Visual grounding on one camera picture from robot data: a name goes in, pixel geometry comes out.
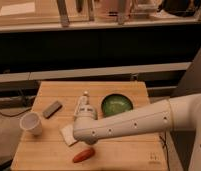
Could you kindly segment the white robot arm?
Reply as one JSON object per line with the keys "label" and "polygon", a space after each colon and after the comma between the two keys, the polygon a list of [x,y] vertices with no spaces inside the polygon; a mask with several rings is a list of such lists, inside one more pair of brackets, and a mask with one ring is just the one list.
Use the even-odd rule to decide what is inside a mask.
{"label": "white robot arm", "polygon": [[188,171],[201,171],[201,93],[161,100],[99,120],[94,114],[80,112],[73,136],[94,144],[100,139],[186,130],[195,131]]}

